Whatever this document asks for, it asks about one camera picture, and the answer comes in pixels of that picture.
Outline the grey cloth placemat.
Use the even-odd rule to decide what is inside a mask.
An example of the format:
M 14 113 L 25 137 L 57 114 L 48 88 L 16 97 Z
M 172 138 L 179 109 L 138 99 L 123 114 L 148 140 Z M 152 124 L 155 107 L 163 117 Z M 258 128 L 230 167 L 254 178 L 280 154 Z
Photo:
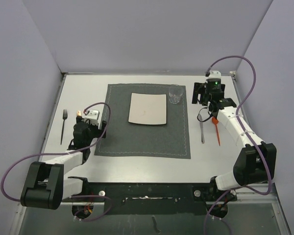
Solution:
M 190 159 L 186 88 L 180 88 L 172 104 L 167 84 L 109 84 L 101 117 L 110 122 L 95 155 Z

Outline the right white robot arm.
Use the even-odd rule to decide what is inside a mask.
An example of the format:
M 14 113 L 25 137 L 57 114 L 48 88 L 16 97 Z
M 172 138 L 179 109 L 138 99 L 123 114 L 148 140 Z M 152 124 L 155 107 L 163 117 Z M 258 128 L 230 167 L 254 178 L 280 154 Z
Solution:
M 221 79 L 209 78 L 204 83 L 194 83 L 192 97 L 192 103 L 207 108 L 209 117 L 222 124 L 241 148 L 233 169 L 215 177 L 215 184 L 208 188 L 209 196 L 214 200 L 224 197 L 228 189 L 261 182 L 271 185 L 277 154 L 274 144 L 265 143 L 248 126 L 234 100 L 224 96 L 224 90 Z

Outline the white rectangular plate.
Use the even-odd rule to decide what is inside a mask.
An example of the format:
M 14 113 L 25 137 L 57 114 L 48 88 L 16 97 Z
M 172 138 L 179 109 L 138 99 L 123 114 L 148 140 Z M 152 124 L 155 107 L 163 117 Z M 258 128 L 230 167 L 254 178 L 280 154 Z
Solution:
M 167 96 L 132 93 L 128 122 L 140 125 L 167 124 Z

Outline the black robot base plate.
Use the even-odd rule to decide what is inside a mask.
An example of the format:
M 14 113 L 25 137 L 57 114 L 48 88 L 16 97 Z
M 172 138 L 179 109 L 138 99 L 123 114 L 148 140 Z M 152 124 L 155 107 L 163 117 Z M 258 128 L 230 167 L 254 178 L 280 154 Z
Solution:
M 212 215 L 224 217 L 235 191 L 220 191 L 213 183 L 87 183 L 82 192 L 65 198 L 80 219 L 95 215 Z

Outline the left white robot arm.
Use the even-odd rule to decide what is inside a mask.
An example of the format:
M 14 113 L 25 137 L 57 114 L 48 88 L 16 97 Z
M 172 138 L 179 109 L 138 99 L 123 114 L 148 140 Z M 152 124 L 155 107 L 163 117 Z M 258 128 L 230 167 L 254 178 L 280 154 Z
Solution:
M 89 187 L 79 178 L 64 179 L 64 175 L 87 162 L 93 139 L 106 137 L 106 121 L 101 128 L 88 122 L 78 121 L 73 127 L 73 139 L 60 156 L 46 162 L 33 162 L 28 170 L 20 202 L 24 207 L 57 209 L 62 200 L 74 196 L 85 201 L 90 195 Z

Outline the clear plastic cup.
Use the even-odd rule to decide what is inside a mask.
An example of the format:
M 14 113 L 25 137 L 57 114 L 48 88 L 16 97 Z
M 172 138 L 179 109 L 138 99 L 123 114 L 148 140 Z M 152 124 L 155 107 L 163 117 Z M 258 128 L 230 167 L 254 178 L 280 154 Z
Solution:
M 179 85 L 171 85 L 169 87 L 169 101 L 171 104 L 177 104 L 180 102 L 183 95 L 183 88 Z

